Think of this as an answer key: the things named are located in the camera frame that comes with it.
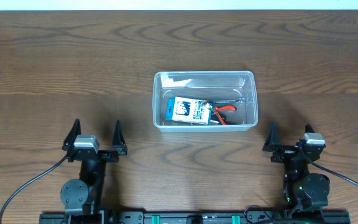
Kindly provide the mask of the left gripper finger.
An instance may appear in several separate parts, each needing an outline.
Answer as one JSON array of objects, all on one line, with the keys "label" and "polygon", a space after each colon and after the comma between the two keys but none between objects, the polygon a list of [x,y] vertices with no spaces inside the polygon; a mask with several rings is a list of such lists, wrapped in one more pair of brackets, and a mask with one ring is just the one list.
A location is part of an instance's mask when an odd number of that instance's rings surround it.
[{"label": "left gripper finger", "polygon": [[80,134],[81,134],[80,120],[75,119],[70,132],[68,133],[68,135],[66,136],[66,138],[63,142],[62,149],[64,151],[68,151],[71,147],[73,147],[76,137]]},{"label": "left gripper finger", "polygon": [[116,126],[114,129],[114,136],[112,139],[112,148],[117,152],[119,156],[127,155],[127,144],[125,142],[123,132],[122,132],[122,123],[117,120]]}]

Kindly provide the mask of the silver ring wrench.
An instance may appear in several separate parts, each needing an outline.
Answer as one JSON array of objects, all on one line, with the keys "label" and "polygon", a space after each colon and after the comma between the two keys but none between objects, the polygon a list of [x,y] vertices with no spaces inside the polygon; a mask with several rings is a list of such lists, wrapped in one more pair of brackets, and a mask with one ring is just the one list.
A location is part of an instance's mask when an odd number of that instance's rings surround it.
[{"label": "silver ring wrench", "polygon": [[245,103],[246,99],[245,98],[237,98],[234,100],[205,100],[206,103],[211,103],[211,104],[235,104],[235,103]]}]

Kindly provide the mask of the red handled pliers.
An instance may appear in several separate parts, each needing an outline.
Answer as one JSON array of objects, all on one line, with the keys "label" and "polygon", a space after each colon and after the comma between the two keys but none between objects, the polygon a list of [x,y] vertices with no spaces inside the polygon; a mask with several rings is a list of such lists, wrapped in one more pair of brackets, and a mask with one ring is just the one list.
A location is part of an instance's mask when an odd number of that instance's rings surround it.
[{"label": "red handled pliers", "polygon": [[212,114],[214,112],[222,112],[222,111],[236,111],[237,109],[233,106],[233,105],[225,105],[225,106],[222,106],[222,107],[217,107],[217,106],[214,106],[212,108]]}]

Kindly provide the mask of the small steel claw hammer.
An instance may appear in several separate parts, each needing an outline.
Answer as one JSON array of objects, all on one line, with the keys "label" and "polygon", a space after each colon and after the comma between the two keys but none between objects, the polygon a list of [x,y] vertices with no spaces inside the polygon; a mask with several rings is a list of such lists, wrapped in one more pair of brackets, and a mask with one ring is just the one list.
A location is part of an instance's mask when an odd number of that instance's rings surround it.
[{"label": "small steel claw hammer", "polygon": [[211,120],[209,122],[210,125],[237,125],[234,123],[230,123],[230,122],[225,122],[224,124],[222,124],[220,121],[215,121],[215,120]]}]

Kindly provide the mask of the blue white cardboard box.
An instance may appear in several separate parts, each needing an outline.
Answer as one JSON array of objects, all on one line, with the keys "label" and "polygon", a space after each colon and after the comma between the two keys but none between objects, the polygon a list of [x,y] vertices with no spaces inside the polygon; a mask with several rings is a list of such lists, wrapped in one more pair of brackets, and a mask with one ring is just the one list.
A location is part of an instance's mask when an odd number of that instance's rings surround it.
[{"label": "blue white cardboard box", "polygon": [[203,100],[174,96],[167,103],[165,119],[191,124],[209,125],[212,106]]}]

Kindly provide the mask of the clear plastic storage container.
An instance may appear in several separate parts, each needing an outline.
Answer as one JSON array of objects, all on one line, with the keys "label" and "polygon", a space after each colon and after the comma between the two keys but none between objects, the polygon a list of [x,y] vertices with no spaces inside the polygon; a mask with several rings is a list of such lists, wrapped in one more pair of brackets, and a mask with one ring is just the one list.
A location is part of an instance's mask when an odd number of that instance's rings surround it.
[{"label": "clear plastic storage container", "polygon": [[[174,96],[197,100],[234,100],[245,98],[245,103],[211,104],[222,107],[233,105],[236,111],[222,111],[226,122],[237,125],[191,124],[165,119],[167,103]],[[234,132],[247,131],[258,123],[257,90],[250,71],[192,71],[158,72],[154,78],[153,121],[161,132]]]}]

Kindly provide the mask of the yellow black screwdriver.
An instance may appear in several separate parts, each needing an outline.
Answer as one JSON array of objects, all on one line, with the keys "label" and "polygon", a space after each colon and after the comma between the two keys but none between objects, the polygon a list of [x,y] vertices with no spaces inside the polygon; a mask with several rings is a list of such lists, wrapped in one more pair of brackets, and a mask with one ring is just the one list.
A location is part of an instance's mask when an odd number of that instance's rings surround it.
[{"label": "yellow black screwdriver", "polygon": [[211,122],[216,124],[219,123],[221,125],[226,125],[226,115],[220,114],[218,112],[214,112],[211,115]]}]

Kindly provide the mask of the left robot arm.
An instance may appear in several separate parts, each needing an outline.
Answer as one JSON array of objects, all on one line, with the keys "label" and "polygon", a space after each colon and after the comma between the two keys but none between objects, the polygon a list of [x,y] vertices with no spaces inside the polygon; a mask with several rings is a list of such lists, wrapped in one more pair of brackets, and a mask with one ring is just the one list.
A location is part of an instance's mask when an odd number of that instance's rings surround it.
[{"label": "left robot arm", "polygon": [[66,182],[60,198],[65,206],[66,223],[111,223],[116,217],[101,208],[101,196],[106,165],[127,155],[127,144],[122,133],[122,123],[115,125],[111,148],[102,150],[95,135],[81,133],[80,120],[76,119],[66,136],[62,149],[68,162],[80,161],[79,178]]}]

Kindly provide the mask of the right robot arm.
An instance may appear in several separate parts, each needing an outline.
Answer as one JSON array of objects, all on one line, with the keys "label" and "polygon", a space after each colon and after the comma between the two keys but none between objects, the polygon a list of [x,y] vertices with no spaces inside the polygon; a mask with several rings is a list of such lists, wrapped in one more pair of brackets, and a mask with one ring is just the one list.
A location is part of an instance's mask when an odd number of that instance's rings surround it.
[{"label": "right robot arm", "polygon": [[283,214],[285,218],[300,218],[303,212],[321,215],[322,208],[328,205],[329,178],[311,173],[308,168],[320,158],[325,147],[323,135],[316,133],[309,124],[305,126],[303,137],[293,146],[281,144],[277,125],[270,125],[262,150],[272,153],[272,162],[284,165],[283,196],[289,205]]}]

